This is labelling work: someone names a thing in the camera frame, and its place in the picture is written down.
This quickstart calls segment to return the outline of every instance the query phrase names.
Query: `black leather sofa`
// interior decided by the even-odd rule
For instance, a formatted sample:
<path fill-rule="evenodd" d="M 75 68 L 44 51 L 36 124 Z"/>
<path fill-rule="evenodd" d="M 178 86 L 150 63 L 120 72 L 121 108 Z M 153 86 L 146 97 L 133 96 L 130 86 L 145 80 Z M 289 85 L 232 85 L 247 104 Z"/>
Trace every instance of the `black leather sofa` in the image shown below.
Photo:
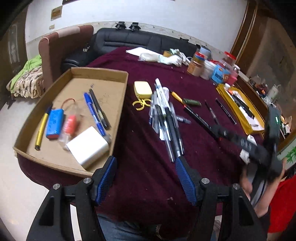
<path fill-rule="evenodd" d="M 179 49 L 187 57 L 192 57 L 196 50 L 200 49 L 199 45 L 191 44 L 187 39 L 176 39 L 141 30 L 101 28 L 84 48 L 75 50 L 62 61 L 61 71 L 64 73 L 71 67 L 86 66 L 96 58 L 122 46 L 143 47 L 160 54 L 170 48 Z"/>

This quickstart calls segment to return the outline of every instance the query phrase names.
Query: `white floor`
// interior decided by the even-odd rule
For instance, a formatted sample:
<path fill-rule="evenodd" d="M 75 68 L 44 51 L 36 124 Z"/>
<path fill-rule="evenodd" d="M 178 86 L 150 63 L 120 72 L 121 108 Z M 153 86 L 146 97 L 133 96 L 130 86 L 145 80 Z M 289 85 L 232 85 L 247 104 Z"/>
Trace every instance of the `white floor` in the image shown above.
<path fill-rule="evenodd" d="M 34 217 L 48 190 L 27 178 L 21 171 L 14 150 L 17 135 L 36 100 L 17 99 L 0 111 L 0 218 L 16 241 L 25 241 Z M 75 240 L 81 240 L 76 208 L 71 207 Z"/>

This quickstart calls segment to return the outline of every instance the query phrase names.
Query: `cardboard box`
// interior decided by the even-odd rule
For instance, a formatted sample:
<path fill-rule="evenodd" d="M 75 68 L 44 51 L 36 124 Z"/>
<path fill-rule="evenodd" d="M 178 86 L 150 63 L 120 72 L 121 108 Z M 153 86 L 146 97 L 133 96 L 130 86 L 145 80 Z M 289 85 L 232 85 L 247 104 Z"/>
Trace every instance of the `cardboard box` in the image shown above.
<path fill-rule="evenodd" d="M 127 80 L 128 73 L 124 71 L 86 67 L 71 68 L 59 77 L 40 98 L 24 123 L 13 149 L 29 160 L 61 172 L 81 177 L 91 176 L 97 168 L 103 167 L 109 155 L 113 153 Z M 111 128 L 106 131 L 111 135 L 109 152 L 85 170 L 75 160 L 71 152 L 63 150 L 57 140 L 48 140 L 45 133 L 40 151 L 35 150 L 40 122 L 51 102 L 53 102 L 53 108 L 61 108 L 64 100 L 68 98 L 76 100 L 81 114 L 81 121 L 76 135 L 90 126 L 97 129 L 83 96 L 83 93 L 88 92 L 90 88 L 93 89 L 111 125 Z M 71 102 L 68 102 L 63 109 L 67 115 L 69 109 L 71 109 Z"/>

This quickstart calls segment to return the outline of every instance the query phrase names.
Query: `red cloth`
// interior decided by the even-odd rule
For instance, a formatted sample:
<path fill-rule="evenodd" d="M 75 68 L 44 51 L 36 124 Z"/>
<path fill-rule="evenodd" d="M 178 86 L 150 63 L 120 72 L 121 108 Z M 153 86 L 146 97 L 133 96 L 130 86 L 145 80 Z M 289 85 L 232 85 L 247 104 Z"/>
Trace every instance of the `red cloth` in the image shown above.
<path fill-rule="evenodd" d="M 270 203 L 269 233 L 284 231 L 296 212 L 296 175 L 279 184 Z"/>
<path fill-rule="evenodd" d="M 169 161 L 165 143 L 148 124 L 149 108 L 145 107 L 144 110 L 137 111 L 132 106 L 132 103 L 137 100 L 133 90 L 134 81 L 145 80 L 154 89 L 155 79 L 159 78 L 162 86 L 175 91 L 180 97 L 201 101 L 202 107 L 193 109 L 209 125 L 213 125 L 215 122 L 204 105 L 206 99 L 221 125 L 237 134 L 243 136 L 245 134 L 239 122 L 233 125 L 215 102 L 215 98 L 218 98 L 231 113 L 211 81 L 188 74 L 185 66 L 178 68 L 138 61 L 137 56 L 126 53 L 127 49 L 118 48 L 88 65 L 129 73 L 113 153 L 118 160 L 118 170 L 106 200 L 98 211 L 117 220 L 143 224 L 167 224 L 170 228 L 169 232 L 183 231 L 182 235 L 184 235 L 193 224 L 197 210 L 186 199 L 175 172 L 175 165 Z M 183 111 L 180 102 L 172 96 L 170 101 L 173 102 L 177 115 L 192 121 L 190 125 L 179 124 L 188 164 L 198 170 L 202 177 L 207 177 L 216 184 L 238 183 L 243 165 L 239 158 L 241 149 L 226 140 L 217 144 Z M 256 141 L 261 143 L 261 137 L 257 136 Z M 51 188 L 54 183 L 75 184 L 78 179 L 81 179 L 75 176 L 71 179 L 71 175 L 48 170 L 49 168 L 32 162 L 28 168 L 28 160 L 24 158 L 19 157 L 19 162 L 26 175 L 47 188 Z M 217 215 L 220 214 L 221 206 L 217 209 Z"/>

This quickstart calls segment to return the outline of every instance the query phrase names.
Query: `green plant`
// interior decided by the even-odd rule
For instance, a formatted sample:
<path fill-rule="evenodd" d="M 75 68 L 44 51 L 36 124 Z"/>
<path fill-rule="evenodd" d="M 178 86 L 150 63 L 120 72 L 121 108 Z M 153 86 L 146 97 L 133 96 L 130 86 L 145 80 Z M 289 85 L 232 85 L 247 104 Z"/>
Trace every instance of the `green plant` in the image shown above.
<path fill-rule="evenodd" d="M 296 146 L 286 155 L 288 163 L 293 163 L 296 160 Z"/>

